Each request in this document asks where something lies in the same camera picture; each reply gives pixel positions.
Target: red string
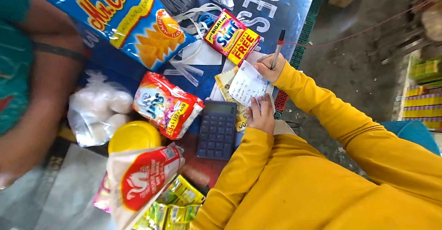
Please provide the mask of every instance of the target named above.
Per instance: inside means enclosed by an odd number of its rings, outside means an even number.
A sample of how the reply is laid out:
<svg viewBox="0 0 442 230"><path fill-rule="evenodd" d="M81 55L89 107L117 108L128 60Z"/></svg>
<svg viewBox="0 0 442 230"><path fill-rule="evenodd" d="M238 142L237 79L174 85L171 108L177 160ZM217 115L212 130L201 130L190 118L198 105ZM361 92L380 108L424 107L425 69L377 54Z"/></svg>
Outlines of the red string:
<svg viewBox="0 0 442 230"><path fill-rule="evenodd" d="M357 35L361 35L361 34L367 32L367 31L372 30L372 29L374 29L374 28L380 26L381 24L384 24L384 23L386 23L386 22L388 22L388 21L390 21L390 20L392 20L392 19L394 19L394 18L397 18L397 17L399 17L399 16L401 16L401 15L403 15L403 14L405 14L405 13L411 11L411 10L414 10L414 9L416 9L416 8L419 8L419 7L423 7L423 6L427 5L427 4L428 4L429 2L431 2L431 1L432 1L432 0L426 0L426 1L424 1L424 2L422 2L422 3L420 3L420 4L418 4L418 5L416 5L416 6L414 6L414 7L411 7L410 9L408 9L408 10L406 10L406 11L404 11L404 12L401 12L401 13L399 13L399 14L397 14L397 15L395 15L395 16L393 16L393 17L391 17L391 18L389 18L389 19L387 19L387 20L385 20L385 21L383 21L383 22L381 22L381 23L379 23L379 24L376 24L376 25L374 25L374 26L372 26L372 27L370 27L370 28L367 28L367 29L365 29L365 30L363 30L363 31L361 31L361 32L358 32L358 33L356 33L356 34L353 34L353 35L348 36L348 37L345 37L345 38L338 39L338 40L333 41L333 42L329 42L329 43L321 44L321 45L315 45L315 46L301 45L301 44L298 44L298 43L295 43L295 42L285 42L284 44L295 44L295 45L298 45L298 46L302 46L302 47L304 47L304 48L318 48L318 47L328 46L328 45L331 45L331 44L334 44L334 43L337 43L337 42L344 41L344 40L347 40L347 39L349 39L349 38L355 37L355 36L357 36Z"/></svg>

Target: peso banknote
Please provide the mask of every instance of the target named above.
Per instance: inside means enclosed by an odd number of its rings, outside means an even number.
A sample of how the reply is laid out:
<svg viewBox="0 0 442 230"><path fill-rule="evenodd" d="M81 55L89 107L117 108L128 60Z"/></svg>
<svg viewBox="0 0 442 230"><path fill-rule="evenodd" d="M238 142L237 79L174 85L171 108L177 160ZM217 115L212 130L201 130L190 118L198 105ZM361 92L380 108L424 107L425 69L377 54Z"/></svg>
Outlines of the peso banknote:
<svg viewBox="0 0 442 230"><path fill-rule="evenodd" d="M224 97L224 100L227 102L234 102L237 104L235 127L237 131L242 131L246 129L247 126L247 116L246 116L247 107L237 102L229 94L230 85L232 84L233 78L235 77L235 74L237 72L238 72L238 66L235 66L234 69L216 75L215 80L217 82L219 89L221 90L221 94Z"/></svg>

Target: teal chair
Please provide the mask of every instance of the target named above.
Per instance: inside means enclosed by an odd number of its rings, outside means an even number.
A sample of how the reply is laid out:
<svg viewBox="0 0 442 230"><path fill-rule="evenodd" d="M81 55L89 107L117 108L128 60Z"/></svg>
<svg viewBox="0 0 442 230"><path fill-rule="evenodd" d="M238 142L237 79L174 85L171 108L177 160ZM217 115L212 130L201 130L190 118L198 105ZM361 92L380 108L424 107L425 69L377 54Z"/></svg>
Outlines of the teal chair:
<svg viewBox="0 0 442 230"><path fill-rule="evenodd" d="M401 139L423 146L432 153L440 156L438 144L427 127L419 120L381 122L388 131Z"/></svg>

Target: yellow sleeve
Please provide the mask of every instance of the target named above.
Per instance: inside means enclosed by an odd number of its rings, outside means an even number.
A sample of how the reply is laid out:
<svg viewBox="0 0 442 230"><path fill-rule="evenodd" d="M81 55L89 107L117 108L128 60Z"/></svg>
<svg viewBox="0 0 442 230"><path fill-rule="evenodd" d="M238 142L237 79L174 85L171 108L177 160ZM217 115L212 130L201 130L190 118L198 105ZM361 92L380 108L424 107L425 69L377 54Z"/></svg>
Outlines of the yellow sleeve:
<svg viewBox="0 0 442 230"><path fill-rule="evenodd" d="M287 62L274 85L298 108L317 116L373 181L442 204L442 157L396 137Z"/></svg>
<svg viewBox="0 0 442 230"><path fill-rule="evenodd" d="M273 136L263 131L246 128L240 146L207 194L195 220L191 222L191 229L224 229L264 169L273 140Z"/></svg>

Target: red plastic basket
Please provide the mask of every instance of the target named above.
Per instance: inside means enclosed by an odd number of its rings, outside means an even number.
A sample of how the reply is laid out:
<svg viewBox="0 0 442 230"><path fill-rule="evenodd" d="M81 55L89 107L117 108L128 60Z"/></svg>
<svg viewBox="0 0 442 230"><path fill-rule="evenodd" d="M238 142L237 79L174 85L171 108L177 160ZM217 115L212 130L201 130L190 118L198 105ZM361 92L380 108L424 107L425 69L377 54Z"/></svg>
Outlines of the red plastic basket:
<svg viewBox="0 0 442 230"><path fill-rule="evenodd" d="M276 96L275 99L275 109L284 112L285 103L287 102L287 99L288 99L287 94L284 91L279 90L278 95Z"/></svg>

